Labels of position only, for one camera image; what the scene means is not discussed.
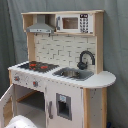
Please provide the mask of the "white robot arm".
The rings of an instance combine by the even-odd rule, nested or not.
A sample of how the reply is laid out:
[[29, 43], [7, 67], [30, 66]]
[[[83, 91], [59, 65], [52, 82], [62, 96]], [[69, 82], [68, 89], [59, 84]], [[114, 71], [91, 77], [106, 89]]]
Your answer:
[[5, 128], [37, 128], [28, 118], [22, 115], [13, 117]]

